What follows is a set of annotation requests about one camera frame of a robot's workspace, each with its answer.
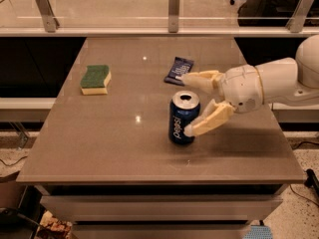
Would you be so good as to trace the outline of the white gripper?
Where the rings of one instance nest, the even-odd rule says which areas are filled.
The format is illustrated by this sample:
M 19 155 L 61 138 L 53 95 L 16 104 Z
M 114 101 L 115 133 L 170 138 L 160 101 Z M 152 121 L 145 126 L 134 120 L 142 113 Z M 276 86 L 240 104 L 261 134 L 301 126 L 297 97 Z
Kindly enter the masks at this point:
M 219 87 L 226 102 L 211 100 L 201 115 L 188 124 L 186 136 L 199 136 L 223 125 L 234 114 L 258 110 L 263 104 L 263 90 L 256 68 L 244 65 L 232 68 L 224 74 L 218 70 L 186 73 L 175 77 L 186 86 L 211 94 Z

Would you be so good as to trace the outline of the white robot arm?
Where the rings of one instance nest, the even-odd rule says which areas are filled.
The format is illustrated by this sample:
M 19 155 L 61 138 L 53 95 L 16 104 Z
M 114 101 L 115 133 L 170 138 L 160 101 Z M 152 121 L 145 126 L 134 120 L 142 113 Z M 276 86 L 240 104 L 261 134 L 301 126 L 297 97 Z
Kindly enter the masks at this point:
M 304 40 L 293 58 L 243 65 L 222 73 L 217 70 L 178 77 L 185 85 L 207 93 L 217 91 L 221 101 L 210 101 L 183 132 L 198 136 L 216 129 L 235 113 L 259 110 L 263 105 L 314 105 L 319 99 L 319 36 Z

